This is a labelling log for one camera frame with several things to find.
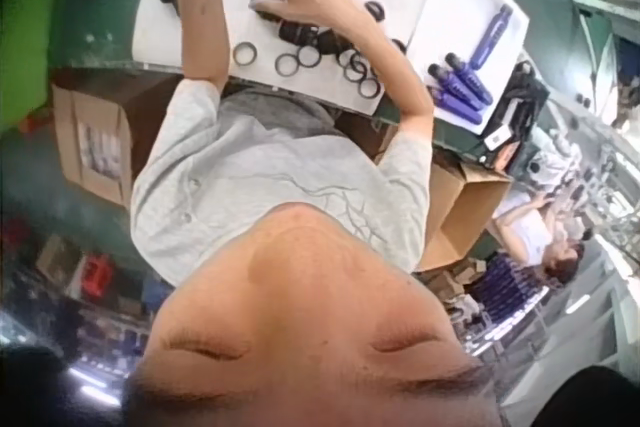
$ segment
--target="purple bottle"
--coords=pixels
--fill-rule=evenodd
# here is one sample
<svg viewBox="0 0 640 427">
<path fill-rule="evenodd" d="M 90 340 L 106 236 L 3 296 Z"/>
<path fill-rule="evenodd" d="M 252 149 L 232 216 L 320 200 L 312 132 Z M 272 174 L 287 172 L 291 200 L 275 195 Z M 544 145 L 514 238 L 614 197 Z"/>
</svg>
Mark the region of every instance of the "purple bottle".
<svg viewBox="0 0 640 427">
<path fill-rule="evenodd" d="M 480 70 L 493 52 L 493 49 L 496 48 L 505 30 L 507 30 L 511 14 L 513 14 L 513 9 L 505 4 L 493 18 L 469 62 L 473 70 Z"/>
<path fill-rule="evenodd" d="M 469 87 L 469 90 L 478 97 L 483 104 L 493 104 L 493 96 L 491 92 L 487 90 L 480 78 L 477 76 L 475 70 L 469 67 L 469 64 L 463 62 L 456 54 L 449 53 L 444 60 L 453 69 L 456 76 L 462 81 L 464 85 Z"/>
<path fill-rule="evenodd" d="M 431 97 L 433 97 L 433 102 L 442 110 L 457 115 L 461 119 L 471 122 L 473 125 L 480 125 L 482 123 L 482 116 L 463 101 L 458 100 L 453 95 L 441 89 L 435 87 L 428 87 L 428 89 Z"/>
<path fill-rule="evenodd" d="M 474 110 L 484 109 L 484 105 L 476 95 L 453 72 L 449 72 L 437 64 L 431 64 L 428 72 L 431 77 L 438 81 L 440 86 L 465 102 L 469 107 Z"/>
</svg>

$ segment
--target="red object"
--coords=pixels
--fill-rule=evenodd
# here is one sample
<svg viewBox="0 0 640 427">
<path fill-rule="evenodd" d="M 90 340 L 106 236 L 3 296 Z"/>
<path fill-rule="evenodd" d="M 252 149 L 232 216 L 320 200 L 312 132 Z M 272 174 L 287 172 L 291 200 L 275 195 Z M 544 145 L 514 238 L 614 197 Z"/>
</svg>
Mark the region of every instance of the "red object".
<svg viewBox="0 0 640 427">
<path fill-rule="evenodd" d="M 104 296 L 113 277 L 113 265 L 107 255 L 90 255 L 82 277 L 84 291 L 97 298 Z"/>
</svg>

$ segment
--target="worker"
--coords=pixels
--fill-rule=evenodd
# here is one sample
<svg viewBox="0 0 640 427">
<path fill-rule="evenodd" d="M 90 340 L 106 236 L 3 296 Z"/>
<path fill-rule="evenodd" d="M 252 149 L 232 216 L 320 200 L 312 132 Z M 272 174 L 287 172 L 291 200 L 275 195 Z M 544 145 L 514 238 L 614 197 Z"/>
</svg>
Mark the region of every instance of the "worker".
<svg viewBox="0 0 640 427">
<path fill-rule="evenodd" d="M 581 249 L 565 236 L 556 237 L 558 212 L 549 205 L 552 201 L 544 193 L 532 197 L 514 186 L 493 213 L 488 230 L 521 267 L 541 266 L 547 273 L 562 271 L 563 279 L 572 272 L 572 278 Z"/>
<path fill-rule="evenodd" d="M 178 3 L 186 79 L 131 208 L 138 249 L 177 289 L 129 379 L 129 425 L 500 425 L 490 370 L 409 275 L 434 106 L 407 59 L 354 0 L 253 4 L 329 27 L 371 62 L 402 114 L 376 167 L 317 103 L 221 102 L 222 0 Z"/>
</svg>

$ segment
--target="gray t-shirt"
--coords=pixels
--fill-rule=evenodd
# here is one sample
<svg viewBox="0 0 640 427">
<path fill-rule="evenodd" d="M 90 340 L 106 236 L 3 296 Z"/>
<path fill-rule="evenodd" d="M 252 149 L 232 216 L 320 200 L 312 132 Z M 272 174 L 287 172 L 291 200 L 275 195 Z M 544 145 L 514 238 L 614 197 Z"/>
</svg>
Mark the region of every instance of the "gray t-shirt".
<svg viewBox="0 0 640 427">
<path fill-rule="evenodd" d="M 177 286 L 269 210 L 305 202 L 411 272 L 431 155 L 430 142 L 400 133 L 376 166 L 315 102 L 251 89 L 221 104 L 211 83 L 184 80 L 134 186 L 133 241 Z"/>
</svg>

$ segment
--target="white tray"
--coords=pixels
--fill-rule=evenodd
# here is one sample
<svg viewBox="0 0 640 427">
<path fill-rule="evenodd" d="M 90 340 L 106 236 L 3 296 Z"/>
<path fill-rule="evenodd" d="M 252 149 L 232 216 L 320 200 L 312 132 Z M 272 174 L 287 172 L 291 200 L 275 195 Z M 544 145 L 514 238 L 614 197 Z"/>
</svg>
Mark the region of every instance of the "white tray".
<svg viewBox="0 0 640 427">
<path fill-rule="evenodd" d="M 409 43 L 425 0 L 377 1 L 386 9 L 387 20 L 383 26 L 387 36 Z M 224 0 L 232 48 L 243 41 L 252 42 L 258 48 L 258 60 L 251 66 L 240 67 L 232 61 L 231 75 L 300 92 L 367 115 L 375 112 L 380 98 L 362 98 L 357 85 L 343 78 L 343 70 L 332 56 L 325 56 L 316 68 L 300 68 L 294 77 L 279 76 L 274 69 L 276 57 L 295 53 L 297 48 L 280 40 L 277 27 L 261 20 L 248 4 L 249 0 Z M 171 5 L 159 0 L 140 1 L 132 54 L 134 60 L 142 63 L 181 66 L 181 26 Z"/>
<path fill-rule="evenodd" d="M 449 112 L 436 109 L 439 119 L 474 134 L 482 133 L 507 86 L 524 45 L 529 17 L 513 0 L 427 0 L 409 45 L 409 60 L 416 71 L 427 85 L 437 85 L 427 73 L 429 65 L 435 63 L 445 66 L 444 58 L 449 52 L 468 61 L 489 23 L 504 4 L 513 8 L 509 26 L 485 65 L 478 71 L 478 77 L 494 98 L 493 105 L 483 113 L 482 124 L 473 125 Z"/>
</svg>

